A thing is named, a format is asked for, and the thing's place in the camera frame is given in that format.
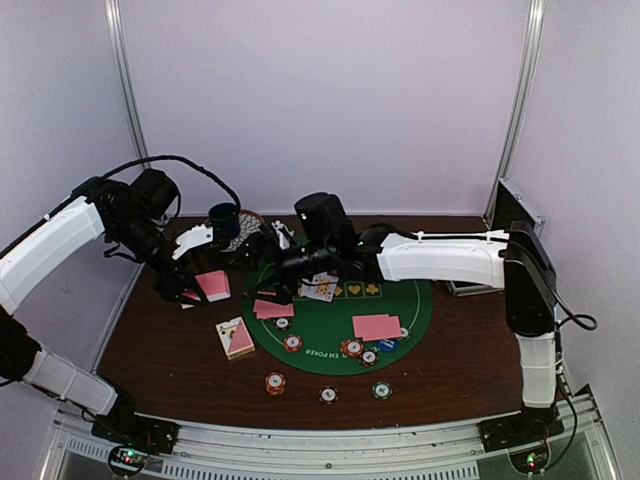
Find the red-backed card stack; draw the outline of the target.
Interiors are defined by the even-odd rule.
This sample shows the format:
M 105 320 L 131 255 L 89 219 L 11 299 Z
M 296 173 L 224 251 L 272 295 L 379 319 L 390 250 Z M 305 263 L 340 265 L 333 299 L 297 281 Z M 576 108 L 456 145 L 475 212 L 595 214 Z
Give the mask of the red-backed card stack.
M 187 290 L 184 296 L 193 300 L 193 303 L 182 304 L 182 309 L 204 306 L 231 297 L 228 276 L 227 273 L 222 270 L 196 275 L 195 280 L 204 293 L 205 299 L 198 296 L 195 291 Z

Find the red-backed playing card deck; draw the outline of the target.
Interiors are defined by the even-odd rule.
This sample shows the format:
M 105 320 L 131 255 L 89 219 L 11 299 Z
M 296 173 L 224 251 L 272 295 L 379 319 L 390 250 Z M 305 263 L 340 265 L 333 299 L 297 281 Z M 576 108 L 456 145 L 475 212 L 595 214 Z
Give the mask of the red-backed playing card deck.
M 253 339 L 242 317 L 218 323 L 215 328 L 229 361 L 255 351 Z

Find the red tan 5 chip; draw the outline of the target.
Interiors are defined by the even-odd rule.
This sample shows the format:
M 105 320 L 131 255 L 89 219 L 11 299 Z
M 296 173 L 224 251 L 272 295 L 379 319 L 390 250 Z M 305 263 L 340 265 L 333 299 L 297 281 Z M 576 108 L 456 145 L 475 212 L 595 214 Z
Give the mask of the red tan 5 chip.
M 303 339 L 299 335 L 288 335 L 283 340 L 283 346 L 289 353 L 298 352 L 303 347 Z

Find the red tan chip stack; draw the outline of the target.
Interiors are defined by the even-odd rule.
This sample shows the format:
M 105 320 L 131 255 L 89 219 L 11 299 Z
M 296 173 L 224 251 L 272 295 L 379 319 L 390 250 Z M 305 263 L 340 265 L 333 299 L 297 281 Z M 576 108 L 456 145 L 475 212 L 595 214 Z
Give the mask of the red tan chip stack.
M 280 372 L 271 372 L 265 377 L 265 390 L 271 396 L 280 396 L 286 390 L 286 377 Z

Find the red tan 5 chips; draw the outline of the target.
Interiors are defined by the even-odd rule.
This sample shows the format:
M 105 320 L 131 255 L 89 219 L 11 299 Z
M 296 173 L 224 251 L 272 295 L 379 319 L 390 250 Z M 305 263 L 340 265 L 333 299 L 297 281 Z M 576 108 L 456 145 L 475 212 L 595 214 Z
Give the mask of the red tan 5 chips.
M 340 345 L 341 353 L 349 358 L 360 357 L 364 350 L 364 344 L 358 339 L 347 339 Z

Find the blue small blind button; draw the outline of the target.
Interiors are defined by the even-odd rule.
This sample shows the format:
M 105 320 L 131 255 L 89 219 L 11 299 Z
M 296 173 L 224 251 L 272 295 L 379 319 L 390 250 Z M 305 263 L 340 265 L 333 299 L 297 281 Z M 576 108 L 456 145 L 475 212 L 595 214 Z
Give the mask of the blue small blind button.
M 377 348 L 381 352 L 392 353 L 399 348 L 399 342 L 396 339 L 382 339 L 378 341 Z

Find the green 20 chip stack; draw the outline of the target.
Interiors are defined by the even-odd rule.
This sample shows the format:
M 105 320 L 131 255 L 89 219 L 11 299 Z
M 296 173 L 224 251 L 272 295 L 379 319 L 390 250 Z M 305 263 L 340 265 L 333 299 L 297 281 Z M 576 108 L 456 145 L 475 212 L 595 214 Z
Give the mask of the green 20 chip stack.
M 393 388 L 388 382 L 376 382 L 372 388 L 372 395 L 377 400 L 387 400 L 393 394 Z

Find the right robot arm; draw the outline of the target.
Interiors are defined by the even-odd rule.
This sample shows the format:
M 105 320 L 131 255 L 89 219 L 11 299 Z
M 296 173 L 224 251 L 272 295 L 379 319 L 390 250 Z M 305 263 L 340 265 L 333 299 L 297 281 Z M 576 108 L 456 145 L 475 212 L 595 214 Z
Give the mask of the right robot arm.
M 358 375 L 418 344 L 431 323 L 433 282 L 456 295 L 503 291 L 526 408 L 513 433 L 530 442 L 550 426 L 560 362 L 555 271 L 528 224 L 432 234 L 379 223 L 357 232 L 346 219 L 304 215 L 302 226 L 299 240 L 265 230 L 248 279 L 243 313 L 267 352 L 308 373 Z

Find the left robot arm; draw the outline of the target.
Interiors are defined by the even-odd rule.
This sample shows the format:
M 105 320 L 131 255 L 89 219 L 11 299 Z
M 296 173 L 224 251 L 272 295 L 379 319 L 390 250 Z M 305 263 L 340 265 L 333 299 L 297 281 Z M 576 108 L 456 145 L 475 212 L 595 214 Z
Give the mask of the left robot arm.
M 77 367 L 31 336 L 16 318 L 23 303 L 76 252 L 99 238 L 151 269 L 155 292 L 165 301 L 186 303 L 188 291 L 202 293 L 189 262 L 160 222 L 181 195 L 160 170 L 143 171 L 132 183 L 94 177 L 39 220 L 1 253 L 1 378 L 30 384 L 91 414 L 123 444 L 144 433 L 126 396 L 111 383 Z

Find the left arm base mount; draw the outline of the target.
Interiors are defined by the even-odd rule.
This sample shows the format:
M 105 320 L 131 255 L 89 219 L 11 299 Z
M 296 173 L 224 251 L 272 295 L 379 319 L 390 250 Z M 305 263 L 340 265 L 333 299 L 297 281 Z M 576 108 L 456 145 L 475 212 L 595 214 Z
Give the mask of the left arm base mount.
M 165 420 L 135 417 L 131 429 L 125 431 L 105 420 L 93 421 L 91 434 L 113 443 L 106 463 L 111 472 L 122 478 L 140 474 L 158 455 L 171 455 L 180 427 Z

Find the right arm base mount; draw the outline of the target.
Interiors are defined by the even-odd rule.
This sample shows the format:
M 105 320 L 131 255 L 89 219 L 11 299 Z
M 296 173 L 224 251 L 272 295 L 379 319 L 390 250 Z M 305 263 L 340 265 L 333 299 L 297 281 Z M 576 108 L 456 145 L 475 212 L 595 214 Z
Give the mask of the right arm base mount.
M 506 451 L 521 474 L 542 474 L 551 464 L 549 440 L 565 431 L 561 420 L 545 422 L 515 414 L 481 421 L 479 434 L 486 453 Z

